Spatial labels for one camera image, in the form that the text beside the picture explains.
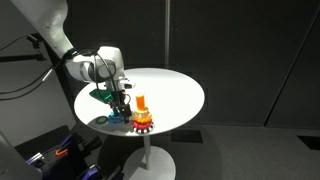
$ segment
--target gray wall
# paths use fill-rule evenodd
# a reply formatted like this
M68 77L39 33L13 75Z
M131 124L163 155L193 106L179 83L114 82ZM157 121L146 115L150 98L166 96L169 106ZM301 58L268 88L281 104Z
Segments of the gray wall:
M35 33L29 22L10 1L0 1L0 9L0 47L17 37ZM34 53L31 43L23 39L1 51L0 56ZM0 92L26 85L50 66L50 59L45 62L1 63ZM13 145L23 143L59 126L68 125L71 128L74 124L74 117L55 73L35 92L17 100L0 101L0 131Z
M122 50L126 69L164 67L165 1L68 2L67 31L77 48L114 45ZM197 80L206 93L205 105L191 123L262 126L318 4L172 1L170 68ZM318 44L310 42L318 34L315 30L308 40L270 127L320 129Z

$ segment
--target metal stand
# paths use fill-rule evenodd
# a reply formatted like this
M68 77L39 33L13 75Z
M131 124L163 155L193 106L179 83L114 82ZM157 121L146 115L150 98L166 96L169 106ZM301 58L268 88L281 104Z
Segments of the metal stand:
M170 0L166 0L166 12L165 12L165 47L164 47L164 64L165 68L169 69L169 51L170 51Z
M126 180L174 180L176 166L170 154L162 148L150 146L150 136L143 136L144 148L127 159L123 172Z
M13 61L26 61L26 60L44 61L45 58L43 57L42 54L21 55L21 56L3 56L3 57L0 57L0 63L2 63L2 62L13 62Z

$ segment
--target equipment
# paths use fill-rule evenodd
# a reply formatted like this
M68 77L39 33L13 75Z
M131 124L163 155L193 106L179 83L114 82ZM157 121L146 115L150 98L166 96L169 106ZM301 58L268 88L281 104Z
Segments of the equipment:
M51 70L65 64L70 75L75 79L96 83L95 92L98 99L100 97L100 100L111 106L113 109L112 118L122 119L127 123L131 116L131 109L129 103L124 103L126 96L128 96L125 94L125 89L133 88L134 83L125 78L120 50L115 47L100 47L98 51L77 51L63 31L63 23L68 13L66 0L11 1L61 59ZM102 82L105 82L105 90L98 86L98 83ZM1 132L0 152L0 179L2 177L21 179L20 176L23 176L23 179L37 180L41 178L36 169L24 162L18 153L14 154L16 151L9 145ZM5 154L15 156L14 161L10 161L8 164Z

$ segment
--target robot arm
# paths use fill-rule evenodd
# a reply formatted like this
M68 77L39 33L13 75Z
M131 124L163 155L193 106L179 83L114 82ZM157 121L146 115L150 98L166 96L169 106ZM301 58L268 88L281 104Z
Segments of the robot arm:
M131 110L124 104L124 90L133 88L124 75L121 52L114 47L101 47L97 52L85 55L75 51L63 31L68 13L66 0L11 0L30 21L57 56L65 61L70 75L84 82L106 82L114 99L110 103L114 114L118 111L128 122Z

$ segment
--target black cable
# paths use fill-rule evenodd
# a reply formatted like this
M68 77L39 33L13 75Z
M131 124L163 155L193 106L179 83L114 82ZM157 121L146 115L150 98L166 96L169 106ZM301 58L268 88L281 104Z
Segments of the black cable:
M98 52L97 52L97 55L100 57L100 59L101 59L101 61L104 63L104 65L107 67L107 70L108 70L109 75L110 75L110 77L111 77L111 83L112 83L112 86L113 86L114 91L115 91L116 94L117 94L117 99L118 99L118 103L119 103L119 106L120 106L121 103L120 103L120 97L119 97L119 94L118 94L118 89L117 89L116 83L114 82L114 79L113 79L113 77L112 77L112 74L111 74L111 70L110 70L110 68L109 68L109 65L108 65L108 63L100 56L100 54L99 54Z
M2 51L2 50L4 50L4 49L6 49L6 48L8 48L9 46L11 46L13 43L15 43L15 42L17 42L18 40L20 40L20 39L22 39L22 38L25 38L25 37L28 37L28 36L21 36L21 37L19 37L19 38L17 38L17 39L15 39L14 41L12 41L11 43L9 43L8 45L6 45L6 46L4 46L4 47L2 47L2 48L0 48L0 51Z
M99 85L98 85L98 82L97 82L97 59L96 59L96 55L93 55L94 57L94 69L93 69L93 78L94 78L94 81L95 81L95 84L96 84L96 88L98 90L98 94L101 98L101 100L106 103L106 101L104 100L104 98L102 97L102 94L101 94L101 91L99 89Z
M41 81L37 86L35 86L34 88L32 88L30 91L24 93L24 94L21 94L19 96L16 96L16 97L11 97L11 98L2 98L0 99L0 101L7 101L7 100L13 100L13 99L18 99L18 98L21 98L27 94L30 94L31 92L33 92L34 90L36 90L38 87L40 87L40 85L43 83L44 81Z
M25 92L25 93L23 93L23 94L21 94L21 95L19 95L19 96L10 97L10 98L0 98L0 101L8 101L8 100L13 100L13 99L18 99L18 98L20 98L20 97L23 97L23 96L25 96L25 95L30 94L31 92L33 92L34 90L36 90L38 87L40 87L40 86L42 85L42 83L47 79L47 77L51 74L51 72L52 72L53 70L55 70L60 64L61 64L61 61L60 61L59 63L57 63L55 66L50 67L50 69L45 72L46 75L45 75L45 77L42 79L42 81L41 81L38 85L36 85L34 88L32 88L31 90L29 90L29 91L27 91L27 92Z
M27 84L26 86L21 87L21 88L18 88L18 89L16 89L16 90L12 90L12 91L0 92L0 94L10 94L10 93L18 92L18 91L21 91L21 90L23 90L23 89L26 89L26 88L32 86L32 85L33 85L34 83L36 83L42 76L44 76L46 73L48 73L51 68L53 68L53 66L51 66L50 68L48 68L47 70L45 70L39 77L37 77L35 80L33 80L31 83Z
M131 96L130 96L129 94L125 94L125 95L129 97L129 101L128 101L128 103L126 104L126 105L128 105L128 104L131 102Z

